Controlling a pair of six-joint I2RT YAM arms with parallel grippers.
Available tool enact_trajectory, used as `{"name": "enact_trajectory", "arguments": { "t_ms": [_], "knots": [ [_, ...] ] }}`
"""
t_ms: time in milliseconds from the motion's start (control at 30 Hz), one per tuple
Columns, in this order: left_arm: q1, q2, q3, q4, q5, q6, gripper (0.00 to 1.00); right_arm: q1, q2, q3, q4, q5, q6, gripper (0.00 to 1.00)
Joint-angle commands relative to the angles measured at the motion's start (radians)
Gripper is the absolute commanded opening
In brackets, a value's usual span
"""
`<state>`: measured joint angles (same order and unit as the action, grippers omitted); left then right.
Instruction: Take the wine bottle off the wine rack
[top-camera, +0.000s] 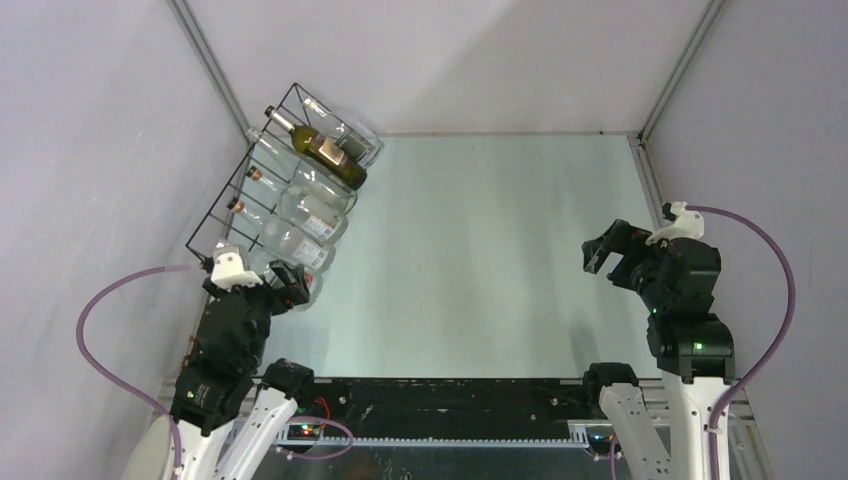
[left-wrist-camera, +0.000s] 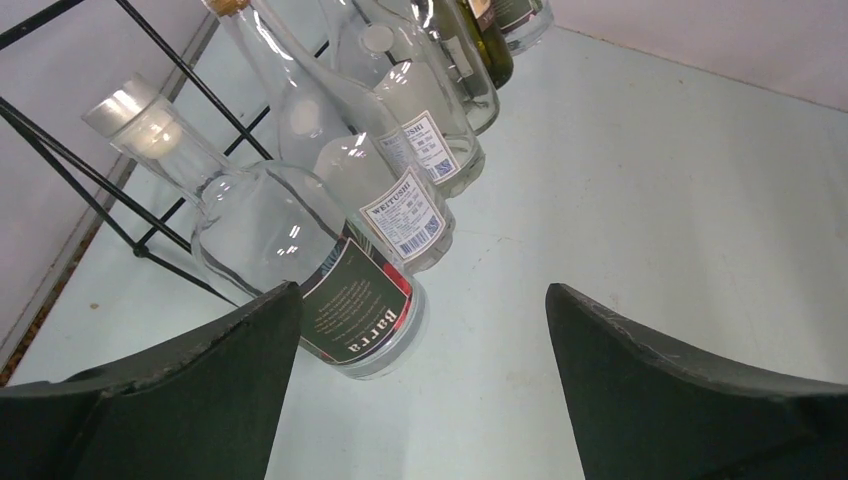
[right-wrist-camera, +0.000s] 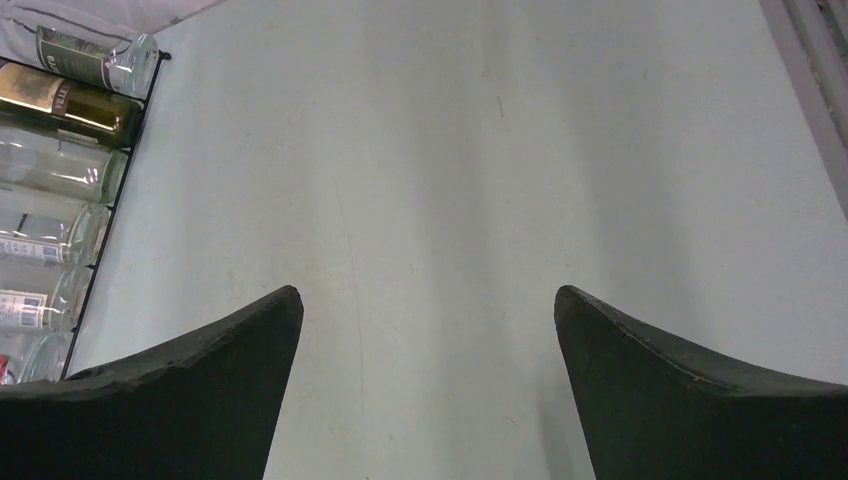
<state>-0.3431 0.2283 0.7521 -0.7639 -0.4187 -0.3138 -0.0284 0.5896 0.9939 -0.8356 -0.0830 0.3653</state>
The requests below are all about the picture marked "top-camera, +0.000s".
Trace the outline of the clear bottle white cap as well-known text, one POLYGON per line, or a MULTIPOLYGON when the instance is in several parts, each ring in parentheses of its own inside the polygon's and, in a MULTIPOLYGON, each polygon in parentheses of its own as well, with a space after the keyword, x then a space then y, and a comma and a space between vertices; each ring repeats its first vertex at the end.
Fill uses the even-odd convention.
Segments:
MULTIPOLYGON (((249 254, 249 266, 251 269, 273 287, 279 287, 282 285, 281 280, 270 267, 270 263, 276 260, 278 260, 276 255, 264 249, 257 249, 249 254)), ((315 275, 309 269, 305 270, 305 279, 309 291, 309 300, 305 304, 294 306, 293 310, 297 312, 304 312, 310 309, 317 301, 323 286, 322 277, 320 275, 315 275)))

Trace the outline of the clear bottle copper cap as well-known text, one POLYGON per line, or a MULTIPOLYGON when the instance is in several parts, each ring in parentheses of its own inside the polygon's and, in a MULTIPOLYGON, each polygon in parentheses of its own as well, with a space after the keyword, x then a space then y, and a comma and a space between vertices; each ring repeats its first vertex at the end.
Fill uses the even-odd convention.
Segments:
POLYGON ((249 222, 257 230, 259 244, 278 258, 302 264, 316 274, 332 265, 335 247, 322 245, 293 222, 250 206, 238 197, 233 197, 226 208, 249 222))

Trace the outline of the clear bottle black cap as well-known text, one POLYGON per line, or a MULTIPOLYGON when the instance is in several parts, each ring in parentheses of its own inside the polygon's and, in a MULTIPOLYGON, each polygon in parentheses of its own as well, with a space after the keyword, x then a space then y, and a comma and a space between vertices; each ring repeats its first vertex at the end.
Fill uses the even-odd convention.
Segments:
POLYGON ((256 166, 251 166, 245 176, 272 191, 276 197, 276 213, 319 243, 334 244, 346 232, 349 224, 346 215, 308 188, 274 180, 256 166))

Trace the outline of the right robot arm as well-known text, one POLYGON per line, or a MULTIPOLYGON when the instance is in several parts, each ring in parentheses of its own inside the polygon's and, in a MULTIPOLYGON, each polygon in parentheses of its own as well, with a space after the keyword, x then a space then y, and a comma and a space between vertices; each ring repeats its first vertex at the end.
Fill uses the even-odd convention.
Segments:
POLYGON ((710 311, 721 256, 697 239, 652 243, 650 235, 617 219, 581 250, 592 274, 610 254, 620 255, 608 279, 647 307, 646 339, 662 373, 672 447, 660 439, 627 365, 592 365, 588 373, 597 381, 583 388, 581 402, 591 416, 611 421, 611 446, 622 449, 633 478, 727 479, 728 407, 721 398, 735 379, 734 341, 710 311))

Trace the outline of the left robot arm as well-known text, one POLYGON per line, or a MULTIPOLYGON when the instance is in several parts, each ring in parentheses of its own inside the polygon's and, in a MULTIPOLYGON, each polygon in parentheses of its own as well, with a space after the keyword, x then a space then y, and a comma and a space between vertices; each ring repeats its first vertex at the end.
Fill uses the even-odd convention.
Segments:
POLYGON ((316 403, 314 372, 280 358, 254 379, 272 318, 306 303, 301 265, 271 261, 262 276, 238 268, 226 286, 203 282, 211 301, 168 412, 135 447, 125 479, 249 479, 287 420, 316 403))

